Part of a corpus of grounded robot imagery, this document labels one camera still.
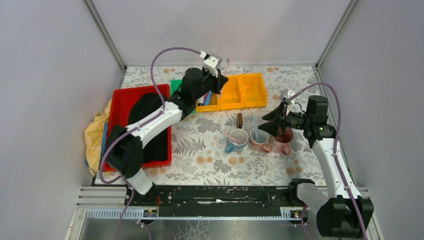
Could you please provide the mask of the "floral orange-handled mug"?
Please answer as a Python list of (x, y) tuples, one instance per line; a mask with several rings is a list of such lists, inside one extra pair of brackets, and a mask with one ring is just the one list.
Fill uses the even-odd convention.
[(272, 147), (269, 145), (269, 134), (258, 128), (254, 128), (249, 133), (249, 146), (254, 151), (270, 153)]

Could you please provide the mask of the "blue ceramic mug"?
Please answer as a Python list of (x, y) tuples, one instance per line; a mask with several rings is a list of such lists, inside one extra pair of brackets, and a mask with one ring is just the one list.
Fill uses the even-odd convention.
[(241, 128), (233, 129), (228, 135), (229, 142), (224, 150), (227, 154), (232, 152), (241, 152), (249, 142), (248, 133)]

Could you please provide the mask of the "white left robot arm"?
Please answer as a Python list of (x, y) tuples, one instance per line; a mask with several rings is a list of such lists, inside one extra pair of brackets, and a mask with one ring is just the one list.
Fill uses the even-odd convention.
[(179, 88), (148, 116), (126, 127), (116, 125), (110, 131), (103, 160), (117, 170), (136, 192), (144, 206), (152, 204), (154, 183), (142, 169), (144, 148), (157, 135), (186, 118), (209, 92), (220, 94), (228, 78), (217, 71), (214, 76), (205, 68), (185, 71)]

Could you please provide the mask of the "white toothpaste tube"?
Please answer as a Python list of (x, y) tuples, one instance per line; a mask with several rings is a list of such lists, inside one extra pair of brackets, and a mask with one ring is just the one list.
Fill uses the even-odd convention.
[(197, 100), (197, 103), (199, 104), (199, 105), (203, 105), (204, 104), (204, 97), (202, 96), (202, 97), (200, 97), (198, 100)]

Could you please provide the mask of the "pink toothbrush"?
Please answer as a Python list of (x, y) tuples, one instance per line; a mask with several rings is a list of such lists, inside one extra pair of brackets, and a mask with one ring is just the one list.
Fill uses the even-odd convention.
[(225, 136), (227, 136), (231, 141), (233, 141), (235, 144), (239, 144), (240, 142), (236, 139), (236, 138), (234, 138), (234, 137), (232, 137), (229, 133), (227, 133), (227, 132), (225, 132), (225, 131), (221, 131), (221, 133), (223, 134), (223, 135), (225, 135)]
[(223, 73), (224, 76), (226, 76), (228, 74), (228, 70), (229, 70), (229, 67), (230, 67), (231, 59), (228, 57), (225, 62), (226, 62), (226, 67), (225, 67), (224, 73)]

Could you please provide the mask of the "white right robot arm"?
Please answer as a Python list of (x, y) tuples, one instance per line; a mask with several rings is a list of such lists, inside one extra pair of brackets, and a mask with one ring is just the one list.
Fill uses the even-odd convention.
[(318, 159), (327, 194), (310, 179), (295, 179), (287, 191), (293, 206), (304, 203), (316, 215), (318, 232), (323, 237), (366, 239), (366, 229), (374, 212), (370, 199), (363, 198), (353, 183), (339, 151), (337, 130), (327, 123), (328, 100), (319, 95), (308, 98), (306, 112), (292, 112), (293, 102), (281, 97), (280, 105), (262, 117), (259, 125), (274, 137), (288, 129), (302, 130)]

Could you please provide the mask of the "blue toothpaste tube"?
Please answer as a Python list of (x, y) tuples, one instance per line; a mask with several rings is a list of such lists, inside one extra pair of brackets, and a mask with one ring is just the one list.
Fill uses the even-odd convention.
[(211, 104), (211, 99), (212, 99), (212, 92), (209, 91), (204, 99), (204, 105), (205, 106), (209, 106)]

